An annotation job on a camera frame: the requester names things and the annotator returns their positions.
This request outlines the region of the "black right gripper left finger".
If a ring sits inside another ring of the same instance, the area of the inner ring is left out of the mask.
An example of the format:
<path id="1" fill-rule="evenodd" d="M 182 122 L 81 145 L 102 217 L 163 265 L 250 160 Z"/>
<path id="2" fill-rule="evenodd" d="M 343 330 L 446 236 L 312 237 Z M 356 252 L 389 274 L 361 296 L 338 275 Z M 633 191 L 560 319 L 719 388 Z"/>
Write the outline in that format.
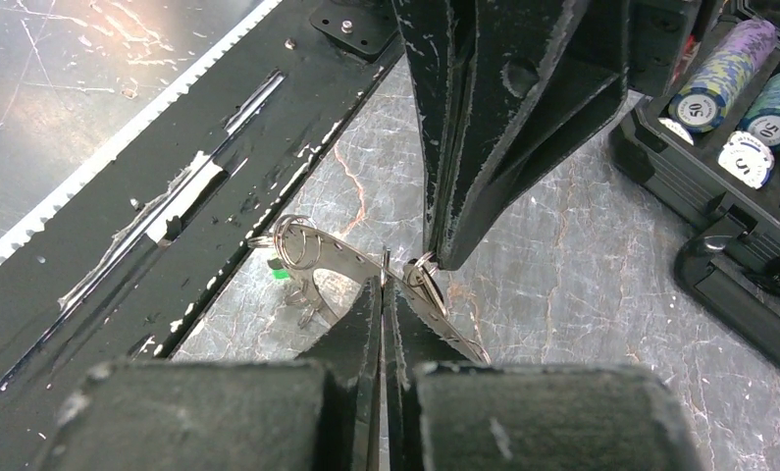
<path id="1" fill-rule="evenodd" d="M 39 470 L 376 470 L 383 290 L 290 361 L 106 362 L 67 398 Z"/>

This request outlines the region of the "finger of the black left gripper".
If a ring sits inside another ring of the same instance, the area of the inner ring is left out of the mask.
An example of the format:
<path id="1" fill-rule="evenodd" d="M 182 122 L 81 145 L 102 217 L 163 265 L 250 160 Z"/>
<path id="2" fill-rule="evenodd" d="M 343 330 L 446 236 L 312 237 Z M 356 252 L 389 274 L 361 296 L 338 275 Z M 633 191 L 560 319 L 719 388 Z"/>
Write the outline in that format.
<path id="1" fill-rule="evenodd" d="M 424 163 L 423 241 L 447 254 L 447 180 L 457 133 L 467 61 L 475 52 L 474 1 L 394 1 L 416 102 Z"/>
<path id="2" fill-rule="evenodd" d="M 617 113 L 627 1 L 451 1 L 436 258 L 460 268 L 497 218 Z"/>

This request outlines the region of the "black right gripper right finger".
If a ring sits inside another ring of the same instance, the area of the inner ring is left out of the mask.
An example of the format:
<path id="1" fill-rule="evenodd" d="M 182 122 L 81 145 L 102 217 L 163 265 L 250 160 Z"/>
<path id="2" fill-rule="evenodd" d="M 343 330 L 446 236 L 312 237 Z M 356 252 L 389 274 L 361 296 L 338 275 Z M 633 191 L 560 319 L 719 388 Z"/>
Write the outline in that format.
<path id="1" fill-rule="evenodd" d="M 629 364 L 473 362 L 411 290 L 383 289 L 394 470 L 698 470 L 680 403 Z"/>

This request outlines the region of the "key with black tag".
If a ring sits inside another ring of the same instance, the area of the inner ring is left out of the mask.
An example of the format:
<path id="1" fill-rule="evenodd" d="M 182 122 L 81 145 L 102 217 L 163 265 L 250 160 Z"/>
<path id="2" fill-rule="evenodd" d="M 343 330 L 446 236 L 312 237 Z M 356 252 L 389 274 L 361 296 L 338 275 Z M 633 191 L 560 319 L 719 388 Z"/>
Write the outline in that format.
<path id="1" fill-rule="evenodd" d="M 439 289 L 434 274 L 438 266 L 432 261 L 433 251 L 425 252 L 419 258 L 411 259 L 403 267 L 403 279 L 418 294 L 427 299 L 438 311 L 434 318 L 448 319 L 444 296 Z"/>

